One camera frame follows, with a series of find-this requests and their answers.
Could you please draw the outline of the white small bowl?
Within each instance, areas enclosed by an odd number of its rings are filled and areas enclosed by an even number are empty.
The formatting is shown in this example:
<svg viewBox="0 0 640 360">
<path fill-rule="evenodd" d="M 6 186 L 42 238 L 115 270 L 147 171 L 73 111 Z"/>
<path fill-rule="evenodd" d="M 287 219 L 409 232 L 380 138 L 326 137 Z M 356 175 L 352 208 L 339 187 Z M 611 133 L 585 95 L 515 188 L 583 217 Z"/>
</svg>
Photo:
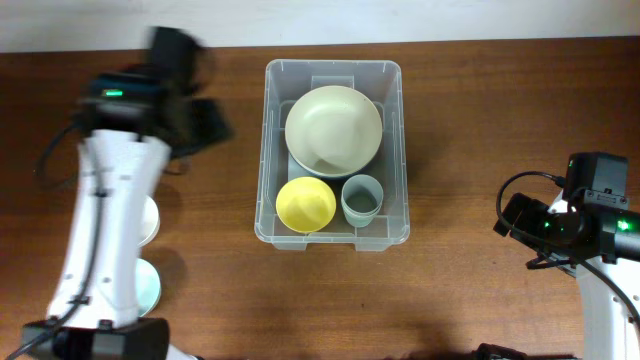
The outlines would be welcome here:
<svg viewBox="0 0 640 360">
<path fill-rule="evenodd" d="M 141 237 L 138 246 L 144 247 L 150 243 L 156 237 L 159 228 L 160 216 L 158 206 L 150 196 L 147 196 L 144 204 Z"/>
</svg>

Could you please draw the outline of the cream plate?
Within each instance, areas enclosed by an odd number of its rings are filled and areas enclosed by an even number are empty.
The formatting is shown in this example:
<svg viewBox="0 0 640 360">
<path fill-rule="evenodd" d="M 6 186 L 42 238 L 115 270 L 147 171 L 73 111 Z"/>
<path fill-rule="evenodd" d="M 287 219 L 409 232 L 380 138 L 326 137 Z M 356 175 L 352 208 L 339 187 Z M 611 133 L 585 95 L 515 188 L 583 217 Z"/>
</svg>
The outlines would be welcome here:
<svg viewBox="0 0 640 360">
<path fill-rule="evenodd" d="M 383 122 L 374 103 L 355 89 L 329 85 L 303 95 L 285 123 L 285 143 L 304 169 L 341 178 L 368 165 L 377 154 Z"/>
</svg>

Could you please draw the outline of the yellow small bowl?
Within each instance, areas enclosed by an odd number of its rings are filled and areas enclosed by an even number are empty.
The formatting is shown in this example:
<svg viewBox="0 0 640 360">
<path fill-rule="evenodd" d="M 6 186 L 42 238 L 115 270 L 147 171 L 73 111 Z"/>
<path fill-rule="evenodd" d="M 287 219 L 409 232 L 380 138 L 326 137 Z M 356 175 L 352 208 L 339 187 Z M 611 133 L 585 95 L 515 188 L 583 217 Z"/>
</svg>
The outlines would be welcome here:
<svg viewBox="0 0 640 360">
<path fill-rule="evenodd" d="M 337 205 L 333 190 L 314 177 L 299 177 L 287 182 L 276 197 L 276 213 L 292 231 L 313 233 L 334 218 Z"/>
</svg>

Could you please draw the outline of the cream cup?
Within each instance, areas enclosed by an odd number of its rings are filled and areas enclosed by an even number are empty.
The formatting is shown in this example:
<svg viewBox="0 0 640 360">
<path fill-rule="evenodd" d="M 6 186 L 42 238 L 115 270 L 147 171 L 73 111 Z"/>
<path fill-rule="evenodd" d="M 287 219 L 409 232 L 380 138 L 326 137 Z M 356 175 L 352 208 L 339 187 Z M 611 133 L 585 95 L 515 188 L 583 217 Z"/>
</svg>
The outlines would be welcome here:
<svg viewBox="0 0 640 360">
<path fill-rule="evenodd" d="M 350 177 L 341 191 L 343 207 L 360 215 L 377 213 L 382 207 L 383 199 L 384 189 L 381 183 L 366 174 Z"/>
</svg>

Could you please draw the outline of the light blue small bowl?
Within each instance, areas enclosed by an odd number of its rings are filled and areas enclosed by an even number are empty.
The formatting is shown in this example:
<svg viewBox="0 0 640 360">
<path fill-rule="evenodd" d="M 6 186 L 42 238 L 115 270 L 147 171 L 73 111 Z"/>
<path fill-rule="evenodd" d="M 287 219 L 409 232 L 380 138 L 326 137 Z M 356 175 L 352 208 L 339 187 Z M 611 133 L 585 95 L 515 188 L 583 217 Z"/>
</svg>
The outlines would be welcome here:
<svg viewBox="0 0 640 360">
<path fill-rule="evenodd" d="M 160 300 L 161 279 L 151 263 L 139 258 L 136 261 L 135 282 L 138 316 L 144 317 L 157 306 Z"/>
</svg>

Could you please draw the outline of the mint green cup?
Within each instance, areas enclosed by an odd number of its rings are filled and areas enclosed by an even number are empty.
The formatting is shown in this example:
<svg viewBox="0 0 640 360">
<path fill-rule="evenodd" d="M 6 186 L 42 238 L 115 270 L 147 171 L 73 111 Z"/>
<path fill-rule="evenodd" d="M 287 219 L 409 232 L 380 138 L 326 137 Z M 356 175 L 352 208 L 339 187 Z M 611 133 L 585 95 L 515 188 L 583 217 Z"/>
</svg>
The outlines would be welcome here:
<svg viewBox="0 0 640 360">
<path fill-rule="evenodd" d="M 346 221 L 355 228 L 363 228 L 368 226 L 378 215 L 378 211 L 361 213 L 353 211 L 348 207 L 343 208 Z"/>
</svg>

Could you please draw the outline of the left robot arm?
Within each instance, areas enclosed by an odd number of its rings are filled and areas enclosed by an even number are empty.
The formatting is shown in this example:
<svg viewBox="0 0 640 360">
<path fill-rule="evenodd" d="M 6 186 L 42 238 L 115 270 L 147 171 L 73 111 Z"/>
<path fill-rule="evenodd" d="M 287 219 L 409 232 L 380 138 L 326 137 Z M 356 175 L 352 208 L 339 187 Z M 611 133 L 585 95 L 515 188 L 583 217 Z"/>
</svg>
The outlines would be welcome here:
<svg viewBox="0 0 640 360">
<path fill-rule="evenodd" d="M 27 323 L 17 356 L 180 359 L 162 318 L 139 313 L 135 270 L 144 206 L 167 164 L 232 135 L 216 102 L 198 96 L 203 47 L 156 27 L 145 59 L 98 75 L 72 122 L 83 136 L 63 271 L 46 316 Z"/>
</svg>

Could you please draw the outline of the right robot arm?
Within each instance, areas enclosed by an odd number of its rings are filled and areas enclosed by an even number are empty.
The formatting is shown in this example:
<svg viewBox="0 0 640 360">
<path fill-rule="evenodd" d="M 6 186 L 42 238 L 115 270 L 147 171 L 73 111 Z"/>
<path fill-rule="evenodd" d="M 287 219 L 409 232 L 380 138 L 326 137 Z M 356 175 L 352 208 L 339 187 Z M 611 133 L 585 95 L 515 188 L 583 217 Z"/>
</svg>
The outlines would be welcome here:
<svg viewBox="0 0 640 360">
<path fill-rule="evenodd" d="M 558 269 L 579 286 L 586 359 L 639 356 L 639 215 L 626 195 L 628 160 L 570 155 L 551 204 L 517 192 L 496 203 L 494 230 L 533 250 L 529 270 Z"/>
</svg>

